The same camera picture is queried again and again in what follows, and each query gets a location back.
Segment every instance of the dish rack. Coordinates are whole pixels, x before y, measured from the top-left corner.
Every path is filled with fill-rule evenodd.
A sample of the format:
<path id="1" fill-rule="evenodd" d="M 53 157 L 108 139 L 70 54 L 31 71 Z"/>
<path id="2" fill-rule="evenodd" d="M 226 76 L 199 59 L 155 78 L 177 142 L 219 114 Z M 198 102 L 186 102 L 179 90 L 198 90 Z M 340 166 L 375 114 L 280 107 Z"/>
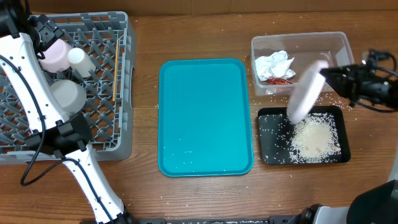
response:
<path id="1" fill-rule="evenodd" d="M 97 160 L 126 159 L 132 151 L 131 78 L 136 66 L 136 33 L 125 12 L 94 12 L 47 15 L 64 32 L 62 39 L 83 49 L 96 71 L 83 78 L 76 70 L 43 71 L 49 85 L 72 80 L 86 90 L 82 109 L 90 124 Z M 116 41 L 119 39 L 118 71 L 114 80 Z M 7 76 L 0 75 L 0 165 L 23 164 L 32 159 L 24 139 L 30 135 L 25 111 Z M 112 101 L 113 85 L 116 100 Z M 37 160 L 54 160 L 40 153 Z"/>

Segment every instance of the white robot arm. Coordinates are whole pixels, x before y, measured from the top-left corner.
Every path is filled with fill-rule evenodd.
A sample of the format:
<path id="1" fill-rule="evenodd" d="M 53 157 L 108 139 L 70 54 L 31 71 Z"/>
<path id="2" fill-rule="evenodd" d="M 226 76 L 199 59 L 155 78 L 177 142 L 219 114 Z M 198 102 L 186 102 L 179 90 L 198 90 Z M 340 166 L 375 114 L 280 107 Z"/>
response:
<path id="1" fill-rule="evenodd" d="M 60 34 L 57 26 L 45 16 L 29 19 L 30 23 L 40 23 L 38 27 L 43 28 L 46 36 L 49 32 L 52 34 L 50 40 L 37 40 L 43 36 L 40 33 L 42 30 L 35 30 L 35 25 L 28 24 L 27 14 L 22 13 L 21 9 L 19 1 L 3 1 L 0 4 L 0 11 L 7 15 L 0 19 L 0 27 L 3 28 L 0 31 L 0 66 L 27 113 L 32 135 L 25 142 L 31 150 L 36 151 L 21 184 L 29 185 L 53 167 L 63 163 L 85 193 L 97 223 L 132 223 L 132 216 L 109 186 L 92 153 L 91 131 L 83 114 L 74 114 L 71 118 L 67 115 L 51 94 L 38 64 L 37 57 L 40 56 L 37 52 L 49 48 L 62 33 Z M 15 29 L 28 31 L 16 32 Z M 55 154 L 61 160 L 42 175 L 24 182 L 40 152 Z"/>
<path id="2" fill-rule="evenodd" d="M 393 62 L 393 69 L 379 66 L 379 61 Z M 287 116 L 292 123 L 298 123 L 311 110 L 315 100 L 327 82 L 340 96 L 350 100 L 350 106 L 360 105 L 381 113 L 398 111 L 398 74 L 395 56 L 389 52 L 371 49 L 368 58 L 359 65 L 327 68 L 327 62 L 316 61 L 303 73 L 298 87 L 292 93 Z M 388 76 L 380 77 L 376 71 Z M 364 99 L 372 105 L 359 101 Z M 382 110 L 374 105 L 384 105 Z M 312 205 L 290 223 L 397 223 L 398 222 L 398 151 L 389 181 L 382 186 L 359 195 L 350 207 L 330 208 Z"/>

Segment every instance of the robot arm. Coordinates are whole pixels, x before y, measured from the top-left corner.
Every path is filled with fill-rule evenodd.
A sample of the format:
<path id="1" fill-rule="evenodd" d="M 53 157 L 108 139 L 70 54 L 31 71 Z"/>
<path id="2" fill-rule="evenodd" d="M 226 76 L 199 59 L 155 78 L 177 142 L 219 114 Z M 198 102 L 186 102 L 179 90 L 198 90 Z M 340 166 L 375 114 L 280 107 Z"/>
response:
<path id="1" fill-rule="evenodd" d="M 394 70 L 379 67 L 381 60 L 392 59 Z M 338 68 L 324 68 L 320 74 L 325 77 L 326 82 L 344 98 L 350 100 L 350 106 L 355 104 L 364 106 L 378 112 L 394 112 L 398 110 L 398 77 L 395 70 L 397 62 L 389 52 L 378 52 L 370 50 L 368 59 L 363 60 L 360 65 L 348 65 Z M 376 75 L 377 71 L 388 74 L 386 77 Z M 373 106 L 359 102 L 359 99 L 369 101 L 374 105 L 385 105 L 391 110 L 381 110 Z"/>
<path id="2" fill-rule="evenodd" d="M 0 66 L 27 113 L 32 135 L 25 143 L 36 151 L 21 184 L 29 185 L 63 163 L 89 200 L 97 223 L 132 223 L 132 216 L 109 186 L 92 153 L 91 130 L 83 113 L 69 117 L 51 94 L 38 64 L 37 58 L 44 58 L 42 51 L 63 33 L 46 16 L 28 20 L 28 15 L 19 1 L 0 2 Z M 40 152 L 55 154 L 61 160 L 35 179 L 24 182 Z"/>

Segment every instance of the crumpled paper towel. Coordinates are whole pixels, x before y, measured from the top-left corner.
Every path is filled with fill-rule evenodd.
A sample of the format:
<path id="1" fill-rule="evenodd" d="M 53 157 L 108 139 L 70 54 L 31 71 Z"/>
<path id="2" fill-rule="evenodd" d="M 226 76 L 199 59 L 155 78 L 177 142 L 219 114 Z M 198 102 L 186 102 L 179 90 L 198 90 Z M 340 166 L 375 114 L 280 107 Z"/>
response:
<path id="1" fill-rule="evenodd" d="M 256 59 L 257 76 L 261 81 L 269 78 L 292 78 L 296 73 L 291 70 L 294 58 L 287 60 L 287 52 L 281 50 L 274 52 L 271 56 L 261 56 Z"/>

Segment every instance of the black cable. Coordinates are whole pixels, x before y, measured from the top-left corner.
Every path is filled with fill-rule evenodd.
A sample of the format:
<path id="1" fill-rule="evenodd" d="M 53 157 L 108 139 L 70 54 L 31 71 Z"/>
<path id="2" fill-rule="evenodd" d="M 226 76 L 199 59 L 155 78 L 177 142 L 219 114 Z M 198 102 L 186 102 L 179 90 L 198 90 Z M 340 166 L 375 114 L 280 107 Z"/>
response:
<path id="1" fill-rule="evenodd" d="M 44 117 L 43 117 L 42 111 L 41 111 L 41 109 L 40 109 L 40 107 L 39 107 L 39 103 L 37 102 L 36 97 L 35 97 L 35 95 L 33 94 L 33 91 L 32 91 L 32 89 L 30 88 L 30 86 L 29 86 L 29 84 L 27 83 L 27 81 L 26 81 L 26 79 L 24 78 L 24 76 L 22 75 L 21 71 L 19 71 L 19 69 L 18 69 L 13 63 L 11 63 L 8 59 L 6 59 L 4 56 L 0 55 L 0 59 L 3 60 L 4 62 L 6 62 L 6 63 L 18 74 L 19 78 L 22 80 L 22 82 L 23 82 L 24 85 L 26 86 L 26 89 L 27 89 L 27 91 L 29 92 L 30 97 L 32 98 L 33 104 L 34 104 L 35 107 L 36 107 L 37 113 L 39 114 L 39 119 L 40 119 L 40 121 L 41 121 L 41 123 L 42 123 L 42 136 L 41 136 L 41 140 L 40 140 L 39 146 L 38 146 L 38 148 L 37 148 L 35 154 L 33 155 L 32 160 L 30 160 L 30 163 L 29 163 L 29 165 L 27 166 L 27 168 L 26 168 L 26 170 L 25 170 L 25 172 L 24 172 L 24 175 L 22 175 L 22 178 L 21 178 L 21 185 L 22 185 L 22 186 L 27 186 L 27 185 L 29 185 L 29 184 L 33 184 L 34 182 L 36 182 L 37 180 L 40 179 L 40 178 L 37 178 L 37 177 L 36 177 L 35 179 L 33 179 L 33 180 L 29 181 L 29 182 L 26 182 L 26 183 L 24 182 L 25 179 L 26 179 L 26 176 L 28 175 L 30 169 L 32 168 L 34 162 L 36 161 L 37 156 L 39 155 L 39 153 L 40 153 L 40 151 L 41 151 L 41 149 L 42 149 L 42 147 L 43 147 L 44 137 L 45 137 L 45 122 L 44 122 Z"/>
<path id="2" fill-rule="evenodd" d="M 392 59 L 392 63 L 394 64 L 394 72 L 397 70 L 397 59 L 395 58 L 395 56 L 393 56 L 392 53 L 388 53 L 388 55 L 391 57 Z"/>
<path id="3" fill-rule="evenodd" d="M 375 107 L 373 107 L 373 106 L 366 105 L 366 104 L 361 103 L 361 102 L 356 102 L 356 104 L 358 104 L 359 106 L 363 106 L 363 107 L 365 107 L 366 109 L 373 110 L 373 111 L 377 111 L 377 112 L 380 112 L 380 113 L 392 113 L 392 112 L 397 112 L 397 110 L 383 110 L 383 109 L 378 109 L 378 108 L 375 108 Z"/>
<path id="4" fill-rule="evenodd" d="M 26 18 L 29 18 L 31 13 L 30 13 L 30 6 L 28 0 L 25 0 L 25 13 L 26 13 Z"/>
<path id="5" fill-rule="evenodd" d="M 388 73 L 388 74 L 390 74 L 390 75 L 393 75 L 393 76 L 395 76 L 395 77 L 398 77 L 398 73 L 396 73 L 396 72 L 394 72 L 394 71 L 392 71 L 392 70 L 389 70 L 389 69 L 385 69 L 385 68 L 383 68 L 383 67 L 374 67 L 373 69 L 375 69 L 375 70 L 380 70 L 380 71 L 382 71 L 382 72 L 386 72 L 386 73 Z"/>
<path id="6" fill-rule="evenodd" d="M 78 161 L 74 160 L 74 159 L 64 158 L 64 159 L 62 159 L 60 161 L 57 161 L 56 163 L 52 164 L 49 168 L 47 168 L 45 171 L 43 171 L 43 173 L 38 175 L 36 178 L 34 178 L 34 179 L 32 179 L 32 180 L 30 180 L 30 181 L 28 181 L 26 183 L 24 182 L 25 178 L 28 175 L 30 169 L 32 168 L 34 162 L 36 161 L 36 158 L 39 155 L 40 150 L 43 147 L 44 137 L 45 137 L 45 122 L 44 122 L 44 117 L 43 117 L 42 111 L 40 110 L 39 104 L 38 104 L 38 102 L 36 100 L 36 97 L 33 94 L 33 91 L 30 88 L 29 84 L 27 83 L 26 79 L 23 77 L 21 71 L 19 71 L 19 69 L 12 62 L 10 62 L 8 59 L 6 59 L 4 56 L 0 55 L 0 59 L 3 60 L 4 62 L 6 62 L 18 74 L 19 78 L 24 83 L 27 91 L 29 92 L 30 97 L 32 98 L 33 104 L 36 107 L 37 113 L 39 114 L 39 118 L 40 118 L 40 121 L 42 123 L 42 138 L 40 140 L 40 144 L 39 144 L 35 154 L 33 155 L 33 158 L 30 161 L 27 169 L 25 170 L 24 175 L 21 178 L 21 185 L 22 186 L 26 186 L 26 185 L 29 185 L 29 184 L 33 184 L 34 182 L 36 182 L 40 178 L 42 178 L 46 173 L 50 172 L 50 170 L 52 170 L 54 167 L 58 166 L 59 164 L 65 162 L 65 161 L 71 161 L 71 162 L 75 163 L 80 168 L 81 172 L 83 173 L 83 175 L 86 178 L 87 184 L 90 186 L 90 189 L 91 189 L 96 201 L 101 205 L 102 209 L 104 210 L 106 216 L 108 216 L 108 218 L 111 221 L 111 223 L 113 223 L 113 219 L 112 219 L 111 215 L 109 214 L 109 212 L 105 208 L 104 204 L 102 203 L 101 199 L 98 197 L 97 193 L 95 192 L 93 184 L 91 183 L 90 179 L 88 178 L 87 173 L 85 172 L 83 167 L 80 165 L 80 163 Z"/>

